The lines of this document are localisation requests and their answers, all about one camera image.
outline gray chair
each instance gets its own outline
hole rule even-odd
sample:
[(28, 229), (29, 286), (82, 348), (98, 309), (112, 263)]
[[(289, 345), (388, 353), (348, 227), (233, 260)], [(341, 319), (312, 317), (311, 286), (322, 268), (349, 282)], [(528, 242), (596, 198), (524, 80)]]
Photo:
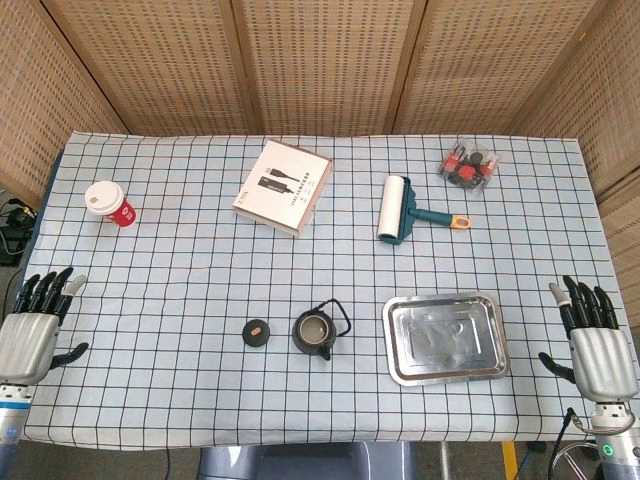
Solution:
[(199, 480), (415, 480), (409, 442), (202, 449)]

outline red coffee cup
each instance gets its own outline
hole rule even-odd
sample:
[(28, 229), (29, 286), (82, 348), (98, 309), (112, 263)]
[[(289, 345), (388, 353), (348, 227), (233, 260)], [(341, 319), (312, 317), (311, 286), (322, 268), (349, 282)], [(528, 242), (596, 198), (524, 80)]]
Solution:
[(84, 194), (87, 210), (107, 217), (116, 225), (128, 227), (136, 220), (136, 211), (117, 183), (104, 180), (91, 185)]

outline table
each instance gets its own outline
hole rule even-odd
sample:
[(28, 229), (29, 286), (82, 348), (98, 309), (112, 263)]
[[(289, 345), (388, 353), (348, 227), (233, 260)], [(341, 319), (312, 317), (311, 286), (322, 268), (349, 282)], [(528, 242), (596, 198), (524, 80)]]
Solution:
[[(37, 386), (27, 438), (114, 449), (550, 440), (567, 407), (590, 412), (537, 359), (570, 358), (547, 291), (562, 274), (607, 290), (629, 333), (576, 140), (477, 137), (502, 163), (474, 196), (435, 174), (454, 136), (281, 139), (334, 159), (299, 239), (232, 211), (264, 137), (73, 134), (27, 275), (67, 265), (88, 275), (56, 353), (83, 341), (91, 348)], [(419, 206), (469, 215), (473, 228), (416, 223), (400, 246), (375, 240), (390, 173), (411, 178)], [(84, 191), (104, 179), (128, 192), (139, 212), (133, 227), (87, 213)], [(464, 290), (498, 299), (510, 374), (400, 387), (388, 374), (382, 306)], [(298, 352), (289, 333), (300, 313), (331, 297), (353, 331), (326, 362)], [(264, 347), (242, 342), (251, 318), (269, 322)], [(581, 435), (570, 429), (572, 437)]]

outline rectangular tray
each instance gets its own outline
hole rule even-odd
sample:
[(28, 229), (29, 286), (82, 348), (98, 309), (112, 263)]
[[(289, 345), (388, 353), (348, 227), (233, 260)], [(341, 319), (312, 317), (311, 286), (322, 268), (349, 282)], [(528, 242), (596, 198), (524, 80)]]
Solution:
[(509, 370), (502, 315), (487, 293), (396, 297), (382, 316), (389, 373), (400, 385), (499, 378)]

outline teapot handle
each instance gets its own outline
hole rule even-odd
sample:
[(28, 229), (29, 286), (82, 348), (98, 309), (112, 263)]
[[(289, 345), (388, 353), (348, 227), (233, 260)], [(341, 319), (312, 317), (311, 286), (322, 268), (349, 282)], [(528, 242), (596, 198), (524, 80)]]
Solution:
[(349, 320), (349, 316), (347, 315), (347, 312), (344, 311), (344, 308), (342, 308), (342, 305), (340, 304), (340, 302), (338, 300), (336, 300), (335, 298), (331, 298), (331, 299), (327, 300), (326, 302), (322, 302), (320, 305), (318, 305), (316, 308), (314, 308), (314, 310), (320, 310), (327, 303), (335, 303), (338, 306), (338, 308), (340, 309), (340, 311), (342, 312), (342, 316), (344, 317), (344, 320), (347, 322), (347, 329), (344, 332), (337, 334), (336, 336), (337, 337), (344, 337), (347, 333), (349, 333), (351, 331), (351, 320)]

